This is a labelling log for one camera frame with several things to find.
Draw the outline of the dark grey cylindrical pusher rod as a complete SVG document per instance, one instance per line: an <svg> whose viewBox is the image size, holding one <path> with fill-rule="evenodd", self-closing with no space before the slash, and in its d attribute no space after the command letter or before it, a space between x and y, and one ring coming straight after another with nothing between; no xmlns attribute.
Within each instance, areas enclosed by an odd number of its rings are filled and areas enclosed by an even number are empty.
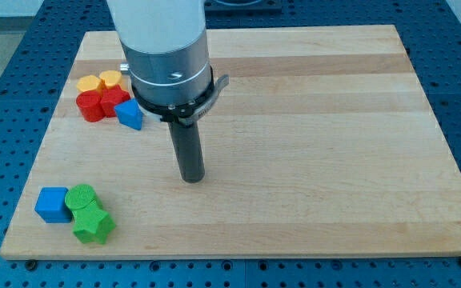
<svg viewBox="0 0 461 288"><path fill-rule="evenodd" d="M205 176L205 166L197 123L185 126L171 122L169 131L182 180L200 182Z"/></svg>

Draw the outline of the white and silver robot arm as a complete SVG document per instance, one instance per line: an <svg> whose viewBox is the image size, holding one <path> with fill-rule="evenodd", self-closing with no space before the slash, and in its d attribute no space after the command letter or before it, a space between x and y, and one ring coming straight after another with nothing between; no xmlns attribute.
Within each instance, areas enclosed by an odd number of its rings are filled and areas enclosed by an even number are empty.
<svg viewBox="0 0 461 288"><path fill-rule="evenodd" d="M205 175L198 120L229 83L210 64L202 0L107 0L140 108L169 126L185 182Z"/></svg>

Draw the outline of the black clamp ring with lever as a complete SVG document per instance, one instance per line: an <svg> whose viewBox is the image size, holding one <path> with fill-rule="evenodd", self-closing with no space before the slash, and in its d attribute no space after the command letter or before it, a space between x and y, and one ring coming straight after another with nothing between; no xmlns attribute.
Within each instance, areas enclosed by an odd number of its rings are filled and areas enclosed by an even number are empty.
<svg viewBox="0 0 461 288"><path fill-rule="evenodd" d="M218 100L222 90L229 84L228 74L214 80L213 68L210 68L211 81L206 90L197 98L183 104L160 106L147 101L139 92L138 88L131 85L134 99L138 107L148 116L159 122L178 122L184 126L190 126L205 116Z"/></svg>

